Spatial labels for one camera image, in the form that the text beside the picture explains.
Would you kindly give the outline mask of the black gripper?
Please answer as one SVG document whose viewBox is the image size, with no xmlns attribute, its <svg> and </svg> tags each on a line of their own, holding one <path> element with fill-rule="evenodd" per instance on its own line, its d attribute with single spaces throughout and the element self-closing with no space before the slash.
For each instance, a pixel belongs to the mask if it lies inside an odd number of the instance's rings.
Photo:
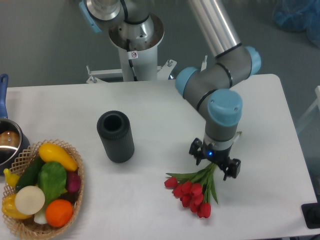
<svg viewBox="0 0 320 240">
<path fill-rule="evenodd" d="M 226 149 L 215 149 L 212 143 L 203 142 L 199 138 L 195 138 L 190 145 L 189 154 L 196 160 L 199 165 L 203 159 L 206 159 L 220 167 L 224 172 L 223 180 L 227 178 L 236 179 L 241 170 L 241 160 L 230 158 L 231 147 Z"/>
</svg>

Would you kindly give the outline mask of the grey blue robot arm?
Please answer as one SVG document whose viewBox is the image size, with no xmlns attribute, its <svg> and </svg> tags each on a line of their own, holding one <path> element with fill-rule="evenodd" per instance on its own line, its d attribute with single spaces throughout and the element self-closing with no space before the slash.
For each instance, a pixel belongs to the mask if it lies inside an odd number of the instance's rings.
<svg viewBox="0 0 320 240">
<path fill-rule="evenodd" d="M 236 178 L 241 161 L 229 153 L 238 135 L 243 102 L 232 87 L 259 71 L 261 57 L 253 47 L 242 45 L 221 1 L 190 0 L 188 5 L 216 60 L 207 69 L 187 67 L 175 79 L 179 94 L 205 119 L 204 138 L 195 139 L 189 152 L 198 163 L 207 159 L 226 178 Z M 158 45 L 164 27 L 144 0 L 82 0 L 79 7 L 94 32 L 108 29 L 124 82 L 160 77 Z"/>
</svg>

